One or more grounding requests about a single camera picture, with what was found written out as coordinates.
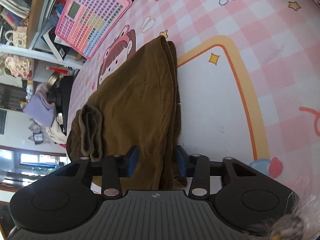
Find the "brown corduroy pants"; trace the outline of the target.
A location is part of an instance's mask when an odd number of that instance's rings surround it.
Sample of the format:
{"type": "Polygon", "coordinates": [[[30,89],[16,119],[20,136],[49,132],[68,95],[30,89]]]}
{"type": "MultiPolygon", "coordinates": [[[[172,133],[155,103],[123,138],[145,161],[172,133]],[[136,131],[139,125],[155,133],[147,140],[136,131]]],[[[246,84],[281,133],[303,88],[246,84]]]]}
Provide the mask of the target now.
{"type": "Polygon", "coordinates": [[[77,111],[67,138],[72,160],[92,162],[138,148],[138,163],[127,190],[186,187],[174,149],[181,131],[175,45],[159,36],[142,46],[77,111]]]}

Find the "cream white garment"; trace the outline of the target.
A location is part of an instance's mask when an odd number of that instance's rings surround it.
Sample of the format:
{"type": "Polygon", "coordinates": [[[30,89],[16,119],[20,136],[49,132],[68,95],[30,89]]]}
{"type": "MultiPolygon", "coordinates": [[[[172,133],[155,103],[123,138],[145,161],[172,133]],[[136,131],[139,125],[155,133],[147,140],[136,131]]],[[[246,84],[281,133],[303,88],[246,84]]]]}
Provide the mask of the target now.
{"type": "Polygon", "coordinates": [[[51,127],[46,128],[46,132],[53,142],[59,145],[65,145],[67,142],[67,136],[63,133],[59,123],[54,120],[51,127]]]}

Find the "lavender folded cloth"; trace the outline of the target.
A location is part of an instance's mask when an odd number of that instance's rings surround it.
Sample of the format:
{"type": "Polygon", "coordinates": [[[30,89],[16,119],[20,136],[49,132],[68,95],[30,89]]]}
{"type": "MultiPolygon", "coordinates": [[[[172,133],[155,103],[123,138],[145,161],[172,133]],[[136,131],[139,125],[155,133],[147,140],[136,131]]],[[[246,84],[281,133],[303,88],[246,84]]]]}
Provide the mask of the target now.
{"type": "Polygon", "coordinates": [[[26,104],[23,112],[42,126],[51,127],[56,118],[55,103],[49,103],[41,94],[34,94],[26,104]]]}

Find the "black keyboard case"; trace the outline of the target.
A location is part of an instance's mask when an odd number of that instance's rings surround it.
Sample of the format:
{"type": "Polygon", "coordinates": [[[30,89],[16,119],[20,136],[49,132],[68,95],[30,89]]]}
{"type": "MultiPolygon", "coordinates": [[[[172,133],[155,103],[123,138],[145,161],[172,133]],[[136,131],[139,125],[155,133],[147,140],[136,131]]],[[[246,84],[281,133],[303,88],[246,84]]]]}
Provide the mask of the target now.
{"type": "Polygon", "coordinates": [[[58,86],[58,94],[61,95],[60,110],[62,113],[64,133],[67,133],[68,110],[69,110],[69,103],[71,98],[73,82],[74,82],[74,76],[64,76],[60,79],[59,86],[58,86]]]}

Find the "brass bowl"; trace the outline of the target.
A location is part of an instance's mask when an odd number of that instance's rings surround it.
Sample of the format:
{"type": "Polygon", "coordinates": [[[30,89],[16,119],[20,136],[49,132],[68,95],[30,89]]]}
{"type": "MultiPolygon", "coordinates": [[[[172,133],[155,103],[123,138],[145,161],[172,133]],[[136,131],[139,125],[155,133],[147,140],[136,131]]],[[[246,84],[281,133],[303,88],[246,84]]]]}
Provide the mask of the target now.
{"type": "Polygon", "coordinates": [[[47,87],[52,88],[62,77],[63,77],[62,73],[53,72],[52,75],[48,79],[47,87]]]}

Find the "pink checkered table mat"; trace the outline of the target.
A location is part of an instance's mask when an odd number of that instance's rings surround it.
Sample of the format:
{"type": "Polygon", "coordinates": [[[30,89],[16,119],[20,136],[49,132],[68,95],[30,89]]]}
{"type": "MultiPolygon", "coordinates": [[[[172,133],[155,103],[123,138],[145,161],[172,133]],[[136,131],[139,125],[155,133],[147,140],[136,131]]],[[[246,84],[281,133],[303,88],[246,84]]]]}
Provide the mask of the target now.
{"type": "Polygon", "coordinates": [[[134,0],[76,77],[68,118],[159,35],[178,55],[188,153],[226,156],[319,194],[319,6],[313,0],[134,0]]]}

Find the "pink keyboard learning tablet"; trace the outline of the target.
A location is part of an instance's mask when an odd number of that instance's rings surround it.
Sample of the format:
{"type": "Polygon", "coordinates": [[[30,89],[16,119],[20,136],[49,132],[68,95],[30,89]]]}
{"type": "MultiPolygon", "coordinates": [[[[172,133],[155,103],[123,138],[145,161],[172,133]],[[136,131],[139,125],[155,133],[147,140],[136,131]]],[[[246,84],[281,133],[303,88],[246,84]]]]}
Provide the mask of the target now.
{"type": "Polygon", "coordinates": [[[55,34],[90,59],[131,4],[131,0],[67,0],[55,34]]]}

